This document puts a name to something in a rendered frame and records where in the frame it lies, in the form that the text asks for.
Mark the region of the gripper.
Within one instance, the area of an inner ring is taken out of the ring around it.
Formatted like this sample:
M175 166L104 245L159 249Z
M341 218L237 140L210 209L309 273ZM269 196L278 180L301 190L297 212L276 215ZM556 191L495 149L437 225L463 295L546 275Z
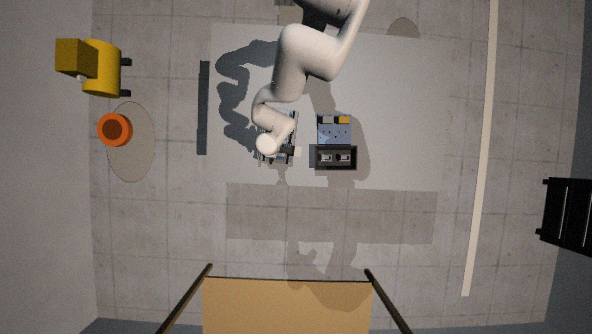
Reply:
M264 155L266 158L269 158L269 164L272 164L273 160L276 158L277 153L275 155Z

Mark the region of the golden yellow block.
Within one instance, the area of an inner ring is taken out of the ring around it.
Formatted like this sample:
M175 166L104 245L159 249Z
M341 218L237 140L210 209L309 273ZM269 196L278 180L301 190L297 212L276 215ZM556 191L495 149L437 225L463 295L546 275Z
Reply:
M349 124L350 116L339 116L337 117L337 124Z

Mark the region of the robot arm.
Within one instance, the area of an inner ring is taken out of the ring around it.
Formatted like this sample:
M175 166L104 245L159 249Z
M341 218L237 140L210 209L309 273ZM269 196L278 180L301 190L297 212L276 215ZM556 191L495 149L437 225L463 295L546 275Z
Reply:
M370 0L293 1L303 8L303 25L289 24L282 29L271 83L257 92L252 103L252 122L268 131L258 135L255 141L262 155L275 155L279 151L301 157L302 147L281 145L293 132L295 120L265 102L298 100L309 75L326 82L335 79L370 3ZM340 29L336 37L324 33L326 23Z

